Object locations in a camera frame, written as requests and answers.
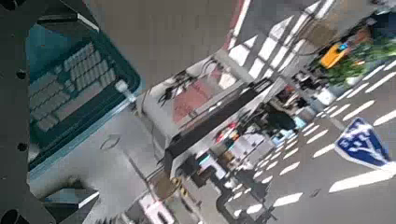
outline blue sign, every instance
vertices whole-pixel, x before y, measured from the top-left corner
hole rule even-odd
[[[382,145],[373,127],[357,118],[341,134],[335,142],[335,150],[348,161],[381,168],[391,162],[388,150]]]

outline metal frame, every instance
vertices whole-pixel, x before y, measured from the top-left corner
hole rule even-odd
[[[25,38],[49,5],[50,0],[27,0],[15,10],[6,10],[0,5],[1,223],[55,223],[26,183],[30,115]]]

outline fluorescent light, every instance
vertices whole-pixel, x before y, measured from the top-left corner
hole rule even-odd
[[[283,146],[282,146],[282,147],[279,147],[279,148],[277,148],[277,149],[275,150],[275,153],[277,153],[278,151],[282,150],[282,148],[283,148]]]
[[[251,189],[245,189],[245,191],[244,191],[245,194],[249,193],[249,192],[251,192]]]
[[[319,128],[319,125],[315,126],[313,129],[309,130],[308,132],[306,132],[304,134],[304,137],[308,136],[309,134],[311,134],[312,132],[316,131]]]
[[[272,176],[270,175],[270,176],[268,176],[267,178],[265,178],[263,181],[262,181],[262,184],[266,184],[266,183],[269,183],[271,180],[272,180]]]
[[[303,129],[303,133],[305,133],[308,129],[312,128],[312,126],[314,126],[314,125],[315,125],[315,123],[310,123],[308,126],[306,126],[306,127]]]
[[[275,26],[273,26],[273,28],[271,28],[270,35],[273,35],[275,38],[280,39],[280,37],[285,32],[285,29],[286,29],[286,27],[288,27],[292,18],[293,17],[291,16],[291,17],[283,20],[282,22],[276,24]]]
[[[288,140],[288,144],[289,144],[290,142],[292,142],[293,140],[295,140],[297,137],[298,137],[298,135],[297,135],[297,134],[294,134],[294,136]]]
[[[247,209],[247,213],[248,213],[248,214],[257,213],[258,211],[260,211],[260,209],[262,209],[262,204],[260,204],[260,203],[255,204],[255,205],[251,205],[251,206]]]
[[[274,166],[276,166],[276,165],[277,165],[277,161],[274,161],[273,163],[269,164],[267,167],[267,171],[274,168]]]
[[[234,59],[240,66],[243,66],[247,60],[250,50],[243,45],[238,45],[230,50],[230,57]]]
[[[253,45],[254,45],[254,42],[256,42],[256,39],[257,39],[257,36],[256,36],[256,35],[253,36],[253,37],[251,37],[249,40],[247,40],[247,41],[245,42],[245,45],[247,45],[248,47],[252,48]]]
[[[241,215],[241,212],[242,212],[241,209],[236,210],[235,212],[233,212],[233,215],[234,215],[235,217],[239,217],[239,215]]]
[[[320,1],[317,1],[314,5],[311,5],[310,7],[308,7],[306,9],[306,11],[309,12],[309,13],[314,13],[315,9],[317,9],[319,3],[320,3]]]
[[[353,89],[350,89],[349,91],[344,92],[344,94],[342,94],[340,97],[337,98],[337,101],[340,101],[340,100],[344,99],[351,92],[353,92]]]
[[[332,113],[337,107],[338,105],[333,106],[332,108],[329,109],[329,111],[327,111],[327,113],[328,114]]]
[[[273,161],[274,159],[276,159],[277,157],[280,156],[281,152],[276,153],[273,157],[271,157],[271,161]]]
[[[351,98],[353,96],[355,96],[356,94],[358,94],[361,90],[363,90],[364,88],[366,88],[366,86],[368,86],[370,83],[366,82],[364,84],[362,84],[361,86],[359,86],[356,90],[354,90],[352,93],[350,93],[346,98]]]
[[[289,203],[297,203],[302,195],[303,195],[302,193],[295,193],[282,198],[278,198],[275,201],[273,207],[279,207]]]
[[[332,115],[330,115],[330,118],[334,118],[335,116],[341,114],[344,110],[346,110],[348,107],[350,107],[349,105],[343,105],[343,107],[339,108],[337,111],[335,111]]]
[[[267,157],[265,157],[265,159],[264,159],[264,160],[266,161],[266,160],[270,159],[271,157],[272,157],[272,153],[271,153],[271,154],[269,154]]]
[[[329,8],[332,6],[332,3],[334,2],[334,0],[327,0],[325,2],[325,4],[323,5],[323,7],[320,9],[320,11],[317,14],[317,17],[319,19],[323,18],[324,15],[329,11]]]
[[[283,157],[283,160],[287,159],[288,157],[292,156],[294,153],[298,151],[298,148],[295,148],[294,150],[290,151],[288,154]]]
[[[388,71],[390,68],[394,67],[396,65],[396,60],[393,61],[393,63],[390,63],[386,68],[384,68],[384,71]]]
[[[231,183],[230,181],[225,182],[224,187],[226,187],[227,189],[230,189],[233,186],[233,183]]]
[[[268,68],[267,71],[264,73],[263,77],[270,77],[274,73],[274,70]]]
[[[288,52],[289,48],[286,47],[281,47],[279,52],[277,53],[277,55],[275,56],[275,58],[272,60],[271,62],[271,66],[273,67],[277,67],[280,63],[280,61],[282,61],[282,59],[285,57],[285,54]]]
[[[286,150],[288,150],[289,148],[293,147],[294,145],[296,145],[298,142],[298,140],[295,140],[294,142],[290,143],[287,147]]]
[[[269,162],[269,161],[265,161],[265,162],[260,166],[260,168],[264,167],[266,164],[268,164],[268,162]]]
[[[239,14],[238,21],[233,28],[233,35],[238,36],[241,31],[242,24],[244,23],[245,17],[248,12],[248,7],[250,6],[250,0],[245,0],[244,5],[242,5],[241,13]]]
[[[233,199],[235,200],[235,199],[241,197],[241,195],[242,195],[242,192],[237,192],[237,193],[233,196]]]
[[[381,78],[379,81],[377,81],[372,87],[370,87],[369,89],[366,90],[366,93],[371,92],[373,90],[375,90],[376,88],[378,88],[379,86],[381,86],[382,84],[384,84],[385,82],[387,82],[388,80],[390,80],[391,78],[393,78],[394,76],[396,76],[396,72],[390,73],[387,76]]]
[[[319,157],[323,154],[325,154],[326,152],[333,150],[334,149],[334,144],[329,144],[328,146],[318,150],[317,152],[315,152],[313,158]]]
[[[242,184],[239,184],[238,186],[236,186],[236,188],[233,189],[233,191],[236,191],[236,190],[242,188],[242,186],[243,186]]]
[[[344,189],[354,189],[364,185],[374,184],[380,181],[389,180],[393,177],[390,172],[376,170],[363,175],[355,175],[347,179],[335,182],[329,192],[337,192]]]
[[[364,103],[363,105],[359,106],[356,110],[354,110],[354,111],[350,112],[349,114],[347,114],[347,115],[343,118],[343,121],[346,121],[346,120],[348,120],[348,119],[351,119],[351,118],[357,116],[361,111],[363,111],[363,110],[367,109],[368,107],[370,107],[371,105],[373,105],[374,102],[375,102],[375,101],[372,100],[372,101],[366,102],[366,103]]]
[[[235,46],[235,42],[236,42],[236,38],[235,37],[231,38],[230,45],[228,46],[228,49],[232,49],[233,46]]]
[[[277,42],[273,38],[267,37],[264,44],[262,44],[262,49],[260,50],[259,55],[263,57],[264,60],[268,60],[276,44]]]
[[[379,70],[383,69],[384,67],[385,67],[384,64],[381,65],[381,66],[378,66],[375,70],[373,70],[373,72],[371,72],[369,75],[367,75],[367,76],[363,79],[363,81],[368,80],[369,78],[373,77],[377,72],[379,72]]]
[[[374,122],[374,126],[378,126],[380,124],[386,123],[390,121],[391,119],[396,118],[396,110],[393,110],[392,112],[388,113],[387,115],[382,116],[381,118],[377,119]]]
[[[325,135],[329,130],[325,130],[321,133],[318,133],[317,135],[313,136],[311,139],[309,139],[306,143],[310,144],[313,143],[314,141],[318,140],[321,136]]]
[[[257,172],[256,174],[254,174],[253,179],[259,177],[262,174],[262,171]]]
[[[287,172],[290,172],[290,171],[294,170],[294,169],[295,169],[295,168],[297,168],[299,165],[300,165],[300,162],[299,162],[299,161],[297,161],[297,162],[295,162],[294,164],[292,164],[292,165],[290,165],[290,166],[286,167],[285,169],[283,169],[283,171],[282,171],[282,172],[280,172],[280,174],[279,174],[279,175],[284,175],[285,173],[287,173]]]
[[[265,66],[265,63],[257,58],[256,60],[254,60],[254,64],[253,66],[251,66],[250,71],[248,72],[253,78],[257,78],[260,74],[260,71],[262,70],[262,68]]]

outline screw hole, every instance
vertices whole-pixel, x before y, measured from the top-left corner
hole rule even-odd
[[[26,79],[26,72],[22,70],[17,72],[17,77],[22,80]]]
[[[18,219],[18,211],[15,209],[8,210],[1,218],[1,224],[14,224]]]
[[[0,5],[2,5],[5,9],[9,11],[13,11],[20,7],[25,0],[0,0]]]
[[[19,143],[18,144],[18,150],[19,151],[26,151],[26,149],[28,148],[28,146],[24,143]]]

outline keyboard key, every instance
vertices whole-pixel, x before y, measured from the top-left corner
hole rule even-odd
[[[89,102],[94,96],[102,91],[102,87],[99,82],[94,82],[90,87],[82,91],[79,96],[73,100],[70,100],[65,105],[62,105],[56,112],[56,116],[60,121],[66,119],[73,112],[78,110],[82,105]]]

